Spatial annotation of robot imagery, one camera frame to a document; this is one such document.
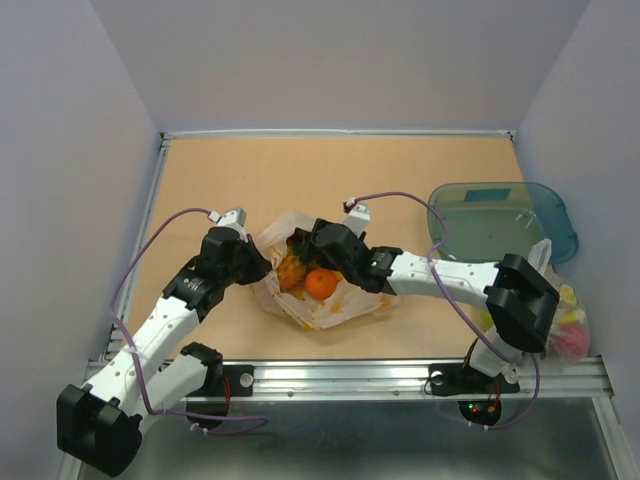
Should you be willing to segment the orange mandarin fruit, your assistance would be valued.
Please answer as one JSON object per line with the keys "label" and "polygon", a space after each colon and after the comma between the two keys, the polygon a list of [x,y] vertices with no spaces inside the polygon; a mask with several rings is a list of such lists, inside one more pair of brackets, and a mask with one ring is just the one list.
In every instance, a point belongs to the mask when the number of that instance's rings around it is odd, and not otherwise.
{"label": "orange mandarin fruit", "polygon": [[338,279],[331,270],[317,268],[306,275],[304,288],[313,299],[323,301],[333,295],[337,284]]}

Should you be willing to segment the small toy pineapple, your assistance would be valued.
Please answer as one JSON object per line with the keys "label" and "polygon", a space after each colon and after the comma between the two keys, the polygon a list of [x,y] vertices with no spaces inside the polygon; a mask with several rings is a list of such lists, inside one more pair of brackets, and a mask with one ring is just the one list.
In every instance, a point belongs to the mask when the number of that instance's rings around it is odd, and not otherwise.
{"label": "small toy pineapple", "polygon": [[308,267],[300,242],[289,239],[286,247],[286,255],[276,268],[276,274],[280,290],[291,292],[303,287]]}

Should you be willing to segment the orange printed plastic bag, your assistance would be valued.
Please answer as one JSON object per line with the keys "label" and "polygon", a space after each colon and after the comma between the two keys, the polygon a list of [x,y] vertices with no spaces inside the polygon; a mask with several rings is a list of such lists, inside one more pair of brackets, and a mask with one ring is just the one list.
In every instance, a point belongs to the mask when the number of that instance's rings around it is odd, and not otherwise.
{"label": "orange printed plastic bag", "polygon": [[296,227],[310,230],[315,219],[298,211],[290,211],[277,218],[263,230],[257,239],[259,251],[271,262],[273,270],[251,286],[261,307],[272,314],[287,317],[309,330],[326,330],[348,320],[373,312],[387,312],[400,303],[400,299],[386,294],[367,293],[349,284],[335,271],[338,279],[335,292],[326,300],[313,299],[303,287],[282,292],[276,268],[286,255],[286,241]]}

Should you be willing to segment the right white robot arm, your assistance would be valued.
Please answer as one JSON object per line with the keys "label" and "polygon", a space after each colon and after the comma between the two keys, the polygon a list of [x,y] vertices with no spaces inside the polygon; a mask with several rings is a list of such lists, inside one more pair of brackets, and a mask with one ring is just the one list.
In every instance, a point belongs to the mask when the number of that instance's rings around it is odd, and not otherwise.
{"label": "right white robot arm", "polygon": [[368,247],[347,225],[315,221],[295,228],[294,251],[304,261],[338,271],[351,285],[391,296],[443,298],[454,309],[484,308],[493,321],[479,332],[460,366],[463,384],[482,390],[524,354],[540,354],[559,304],[559,294],[525,258],[507,254],[494,263],[427,258],[397,247]]}

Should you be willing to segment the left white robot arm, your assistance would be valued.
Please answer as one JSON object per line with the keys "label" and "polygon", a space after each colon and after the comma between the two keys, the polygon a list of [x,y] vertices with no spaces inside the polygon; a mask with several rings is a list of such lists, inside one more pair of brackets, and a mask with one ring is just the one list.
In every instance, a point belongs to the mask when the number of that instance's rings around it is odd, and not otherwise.
{"label": "left white robot arm", "polygon": [[271,265],[237,221],[220,219],[162,292],[127,345],[82,386],[56,400],[57,446],[114,478],[138,453],[144,434],[193,392],[229,395],[222,355],[201,343],[174,347],[219,304],[227,287],[263,279]]}

